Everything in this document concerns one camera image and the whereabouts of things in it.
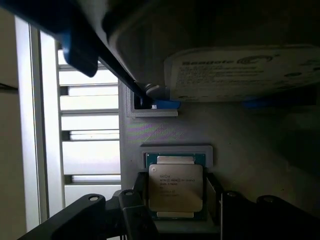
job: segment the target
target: gray metal surface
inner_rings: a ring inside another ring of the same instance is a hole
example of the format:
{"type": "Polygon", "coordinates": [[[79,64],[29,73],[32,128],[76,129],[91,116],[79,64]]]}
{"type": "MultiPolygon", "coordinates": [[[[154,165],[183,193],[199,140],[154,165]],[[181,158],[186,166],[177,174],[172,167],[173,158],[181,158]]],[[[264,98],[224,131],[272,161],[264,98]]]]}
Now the gray metal surface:
{"type": "Polygon", "coordinates": [[[302,151],[289,144],[296,131],[318,133],[319,139],[317,109],[267,114],[239,103],[186,103],[178,117],[139,118],[127,117],[130,106],[123,84],[119,96],[122,189],[133,186],[140,170],[141,145],[207,144],[213,146],[210,170],[225,189],[239,191],[252,201],[275,195],[320,217],[320,180],[306,170],[307,163],[319,161],[319,150],[313,159],[301,157],[303,167],[298,168],[283,148],[287,144],[289,152],[302,151]]]}
{"type": "Polygon", "coordinates": [[[15,18],[26,230],[49,217],[39,31],[15,18]]]}
{"type": "Polygon", "coordinates": [[[120,174],[118,140],[64,141],[65,175],[120,174]]]}
{"type": "Polygon", "coordinates": [[[41,33],[46,169],[50,217],[65,207],[60,91],[55,40],[41,33]]]}

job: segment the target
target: wall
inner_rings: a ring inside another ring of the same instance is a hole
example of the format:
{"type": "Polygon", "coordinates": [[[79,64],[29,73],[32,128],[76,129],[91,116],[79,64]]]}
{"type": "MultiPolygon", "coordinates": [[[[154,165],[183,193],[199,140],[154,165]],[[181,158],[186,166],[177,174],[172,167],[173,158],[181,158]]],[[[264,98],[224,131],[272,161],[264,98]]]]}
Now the wall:
{"type": "MultiPolygon", "coordinates": [[[[0,83],[18,86],[14,16],[0,8],[0,83]]],[[[0,93],[0,239],[26,232],[19,96],[0,93]]]]}

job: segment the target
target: white panel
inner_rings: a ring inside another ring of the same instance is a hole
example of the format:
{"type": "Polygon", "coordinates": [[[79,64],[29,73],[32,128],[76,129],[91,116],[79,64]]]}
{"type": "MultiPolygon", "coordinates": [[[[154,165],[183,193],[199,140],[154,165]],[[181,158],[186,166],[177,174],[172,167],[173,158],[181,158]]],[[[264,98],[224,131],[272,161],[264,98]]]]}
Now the white panel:
{"type": "Polygon", "coordinates": [[[117,110],[118,107],[118,95],[60,97],[60,109],[63,112],[117,110]]]}
{"type": "Polygon", "coordinates": [[[71,141],[119,140],[119,130],[71,131],[71,141]]]}
{"type": "Polygon", "coordinates": [[[69,96],[118,95],[118,85],[69,86],[69,96]]]}
{"type": "Polygon", "coordinates": [[[42,88],[49,216],[65,207],[61,143],[60,92],[55,40],[41,32],[42,88]]]}
{"type": "Polygon", "coordinates": [[[100,194],[109,200],[118,190],[121,190],[121,185],[65,185],[65,206],[72,204],[86,194],[100,194]]]}
{"type": "Polygon", "coordinates": [[[73,175],[71,177],[72,183],[120,183],[121,175],[73,175]]]}
{"type": "Polygon", "coordinates": [[[88,77],[79,71],[60,71],[59,83],[61,86],[90,85],[90,84],[117,84],[118,79],[109,70],[100,69],[93,77],[88,77]]]}
{"type": "Polygon", "coordinates": [[[64,114],[61,125],[63,131],[117,130],[119,116],[117,113],[64,114]]]}
{"type": "Polygon", "coordinates": [[[65,141],[65,175],[120,174],[119,141],[65,141]]]}

